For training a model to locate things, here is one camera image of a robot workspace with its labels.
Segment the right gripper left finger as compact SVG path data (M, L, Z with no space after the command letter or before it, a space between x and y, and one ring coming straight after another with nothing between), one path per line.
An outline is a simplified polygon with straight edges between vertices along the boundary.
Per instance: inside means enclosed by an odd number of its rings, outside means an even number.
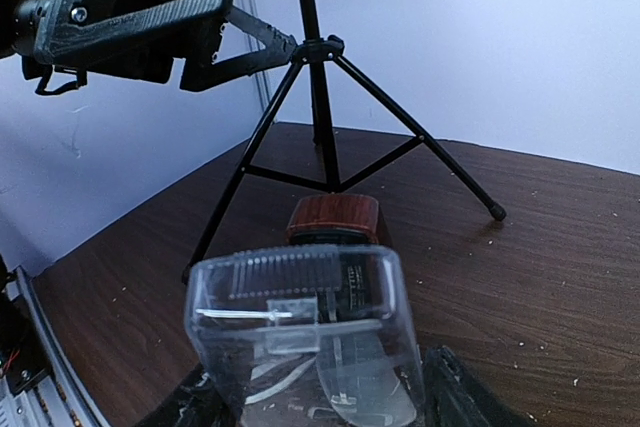
M137 427L227 427L235 417L202 366L196 366Z

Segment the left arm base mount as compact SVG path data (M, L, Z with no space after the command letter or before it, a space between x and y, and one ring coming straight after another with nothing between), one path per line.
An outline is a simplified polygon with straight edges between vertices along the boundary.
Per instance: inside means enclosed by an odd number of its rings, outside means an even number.
M51 371L24 296L10 297L8 287L16 282L1 259L1 378L13 396L35 388Z

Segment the clear plastic metronome cover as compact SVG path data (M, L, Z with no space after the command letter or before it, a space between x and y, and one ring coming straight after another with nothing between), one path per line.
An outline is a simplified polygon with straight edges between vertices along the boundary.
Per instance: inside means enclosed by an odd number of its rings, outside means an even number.
M185 328L240 426L421 426L421 358L397 253L306 245L212 258Z

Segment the red wooden metronome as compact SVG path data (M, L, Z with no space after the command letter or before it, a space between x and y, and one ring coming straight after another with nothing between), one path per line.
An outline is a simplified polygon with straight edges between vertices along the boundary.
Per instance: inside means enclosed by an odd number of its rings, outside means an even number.
M367 195L324 194L302 198L286 229L290 245L383 245L392 238L379 202ZM360 310L372 303L373 287L365 255L341 260L343 287L337 295L342 308Z

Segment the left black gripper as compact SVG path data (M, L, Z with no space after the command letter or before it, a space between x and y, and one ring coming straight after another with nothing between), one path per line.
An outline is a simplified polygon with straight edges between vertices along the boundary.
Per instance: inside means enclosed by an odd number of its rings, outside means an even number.
M77 90L89 73L165 83L185 59L180 88L199 93L288 64L296 39L259 19L265 49L219 57L224 30L244 34L232 0L9 0L9 54L40 96Z

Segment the black perforated music stand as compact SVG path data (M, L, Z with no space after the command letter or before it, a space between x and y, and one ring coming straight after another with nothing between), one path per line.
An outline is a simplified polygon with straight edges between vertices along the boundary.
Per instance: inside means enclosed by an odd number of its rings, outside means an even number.
M493 219L502 221L506 217L506 210L465 171L465 169L393 98L376 85L371 78L357 68L344 56L344 42L337 36L323 38L320 34L318 14L315 0L299 0L301 18L304 29L304 41L293 45L293 52L287 61L289 68L280 82L275 94L269 101L260 118L237 167L223 190L213 213L211 214L201 237L196 244L189 263L182 271L181 280L186 283L192 267L202 261L209 246L227 212L231 201L242 180L247 175L254 175L278 182L306 187L326 193L343 192L375 172L386 167L391 162L407 154L418 145L423 144L443 162L450 171L487 208ZM329 90L324 64L335 63L356 83L375 98L387 111L399 120L413 137L401 146L376 160L370 166L353 175L347 180L340 179L338 153L336 150L334 126L332 123ZM310 70L311 111L313 117L313 142L320 149L325 180L323 182L286 174L268 168L259 167L252 163L255 154L264 140L275 116L282 106L303 68Z

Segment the aluminium front rail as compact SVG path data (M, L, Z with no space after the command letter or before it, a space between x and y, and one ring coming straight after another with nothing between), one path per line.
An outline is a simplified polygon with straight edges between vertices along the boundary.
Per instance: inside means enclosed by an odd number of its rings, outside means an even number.
M18 266L1 273L1 424L107 426L33 286Z

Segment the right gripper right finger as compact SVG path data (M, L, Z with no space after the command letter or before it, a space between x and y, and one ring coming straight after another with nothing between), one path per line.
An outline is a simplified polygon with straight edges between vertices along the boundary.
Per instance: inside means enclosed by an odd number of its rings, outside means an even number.
M446 346L425 352L423 376L426 426L534 425L496 397Z

